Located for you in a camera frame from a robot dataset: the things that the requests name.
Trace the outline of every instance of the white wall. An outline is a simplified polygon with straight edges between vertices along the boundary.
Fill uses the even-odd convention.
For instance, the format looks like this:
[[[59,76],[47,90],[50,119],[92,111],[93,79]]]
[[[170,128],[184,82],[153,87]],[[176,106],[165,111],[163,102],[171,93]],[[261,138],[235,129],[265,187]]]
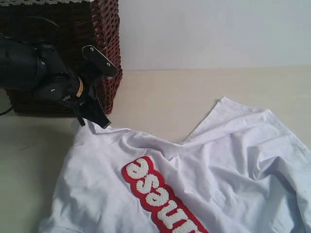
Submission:
[[[125,70],[311,64],[311,0],[120,0]]]

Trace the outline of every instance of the table surface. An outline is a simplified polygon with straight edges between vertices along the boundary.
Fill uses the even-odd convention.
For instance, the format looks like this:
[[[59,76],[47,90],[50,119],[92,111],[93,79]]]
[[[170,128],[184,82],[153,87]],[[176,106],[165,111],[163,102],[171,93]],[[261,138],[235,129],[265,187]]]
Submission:
[[[109,118],[112,126],[179,142],[227,96],[271,109],[310,148],[310,77],[311,67],[124,72]],[[0,232],[34,233],[50,212],[72,118],[0,119]]]

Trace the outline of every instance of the white lace trim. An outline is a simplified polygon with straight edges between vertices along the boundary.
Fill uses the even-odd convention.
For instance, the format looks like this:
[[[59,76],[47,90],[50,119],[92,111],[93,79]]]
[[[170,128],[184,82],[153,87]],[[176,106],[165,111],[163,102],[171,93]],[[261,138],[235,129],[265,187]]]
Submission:
[[[21,5],[21,4],[25,4],[25,5],[32,5],[32,4],[43,5],[45,3],[56,4],[58,2],[61,2],[61,3],[69,3],[69,2],[80,3],[80,2],[83,2],[83,1],[92,2],[94,0],[0,0],[0,6]]]

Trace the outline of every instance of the wicker basket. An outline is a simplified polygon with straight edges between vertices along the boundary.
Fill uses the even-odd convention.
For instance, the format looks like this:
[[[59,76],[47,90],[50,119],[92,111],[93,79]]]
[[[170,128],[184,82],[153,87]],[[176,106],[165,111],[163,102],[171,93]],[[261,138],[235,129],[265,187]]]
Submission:
[[[0,16],[0,32],[10,33],[14,22],[19,22],[24,16],[44,16],[55,21],[60,27],[56,47],[65,63],[73,70],[83,62],[82,46],[91,44],[97,47],[118,69],[114,78],[102,78],[101,84],[96,88],[105,113],[110,114],[122,79],[118,12],[118,0],[0,7],[0,13],[4,13]],[[47,30],[45,26],[36,27],[35,31]],[[18,114],[72,115],[70,109],[57,102],[36,100],[28,93],[15,90],[6,92]]]

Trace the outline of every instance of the black cable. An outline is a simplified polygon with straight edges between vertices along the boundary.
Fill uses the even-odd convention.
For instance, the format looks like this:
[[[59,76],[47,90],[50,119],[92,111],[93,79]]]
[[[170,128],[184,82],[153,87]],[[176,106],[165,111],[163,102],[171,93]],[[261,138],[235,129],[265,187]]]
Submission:
[[[13,110],[13,107],[10,107],[8,110],[6,110],[6,111],[0,113],[0,116],[3,116],[3,115],[5,115],[5,114],[9,113],[9,112],[12,111],[12,110]]]

